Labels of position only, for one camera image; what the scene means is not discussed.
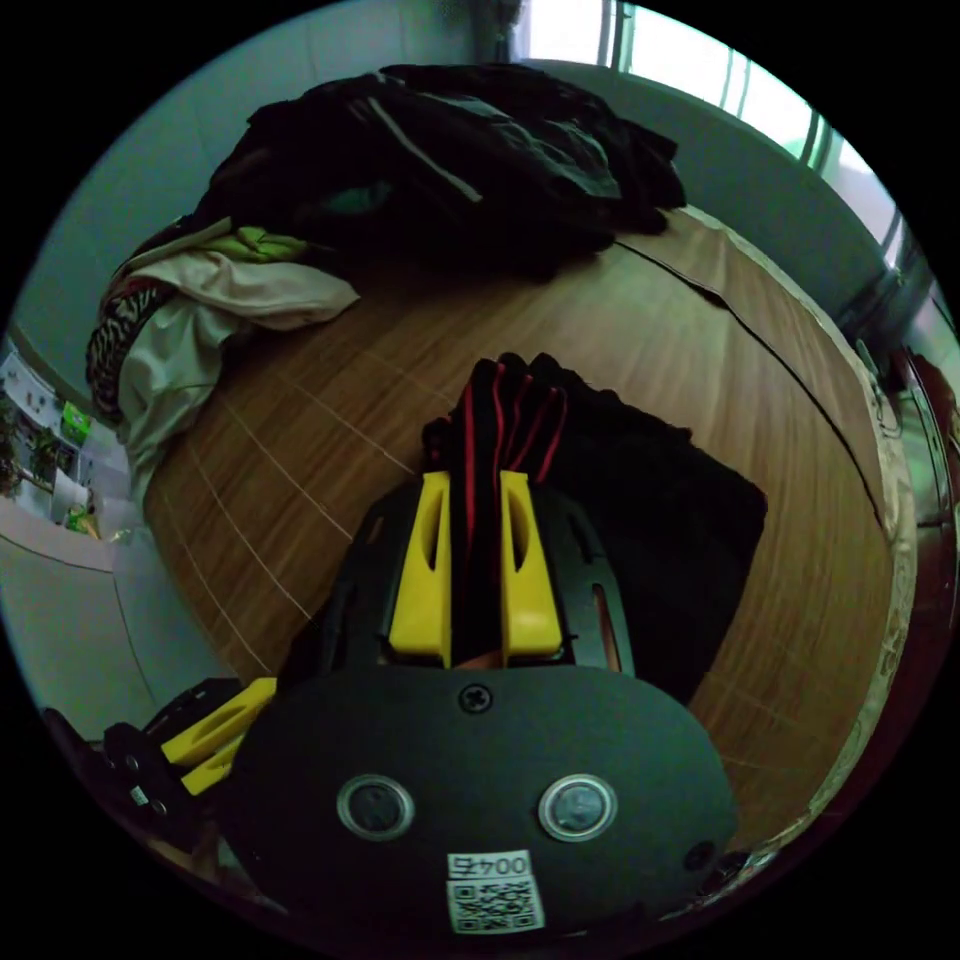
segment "pile of clothes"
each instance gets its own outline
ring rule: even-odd
[[[546,354],[480,360],[449,416],[423,431],[424,469],[450,474],[453,629],[462,659],[500,616],[500,471],[585,510],[623,600],[636,675],[686,704],[740,604],[767,500],[689,430],[595,390]]]
[[[660,233],[661,211],[685,203],[676,149],[514,64],[386,67],[261,107],[196,209],[135,251],[100,304],[87,380],[135,495],[228,341],[333,319],[363,261],[545,280],[618,231]]]
[[[393,66],[261,107],[192,217],[549,277],[685,204],[672,141],[517,64]]]

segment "qr code sticker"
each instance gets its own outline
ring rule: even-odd
[[[496,862],[504,855],[479,856],[483,859],[477,862],[482,864],[487,858]],[[462,868],[463,858],[458,859]],[[469,876],[470,871],[455,868],[451,857],[450,873],[456,879],[447,881],[447,900],[454,932],[495,934],[541,929],[545,924],[543,905],[537,881],[529,869],[529,859],[526,864],[525,869],[511,871],[512,875],[508,876],[493,874],[488,878],[464,879],[463,873]]]

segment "black fabric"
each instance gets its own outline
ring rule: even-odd
[[[397,65],[257,110],[187,228],[230,216],[363,256],[548,278],[617,230],[666,228],[660,209],[686,202],[676,149],[539,70]],[[374,188],[368,208],[338,202]]]
[[[458,659],[498,643],[494,470],[513,469],[586,510],[620,586],[637,676],[688,703],[733,620],[766,516],[756,486],[690,441],[545,354],[529,366],[512,354],[481,360],[450,417],[423,432],[425,469],[451,474]]]

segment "wood grain surface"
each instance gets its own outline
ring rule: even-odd
[[[275,672],[367,506],[417,469],[422,425],[454,405],[475,361],[546,351],[690,427],[767,494],[743,601],[691,709],[740,804],[733,846],[788,826],[863,702],[891,580],[869,495],[869,413],[835,352],[805,359],[810,318],[791,329],[792,308],[769,288],[747,310],[753,323],[769,314],[767,342],[816,389],[834,390],[866,487],[783,364],[728,310],[633,250],[614,246],[546,285],[389,265],[361,279],[361,301],[333,324],[244,348],[148,491],[163,557],[220,656],[245,681]]]

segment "beige cloth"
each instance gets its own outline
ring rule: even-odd
[[[120,368],[117,431],[130,464],[130,491],[142,509],[171,437],[188,429],[220,378],[221,352],[249,320],[178,295],[144,325]]]
[[[118,436],[134,501],[168,441],[187,430],[220,378],[224,346],[257,327],[292,330],[334,319],[357,299],[343,280],[298,263],[237,263],[185,251],[135,271],[181,292],[147,321],[120,369]]]
[[[243,263],[208,250],[173,254],[133,276],[162,280],[198,303],[273,330],[332,320],[358,299],[345,280],[301,263]]]

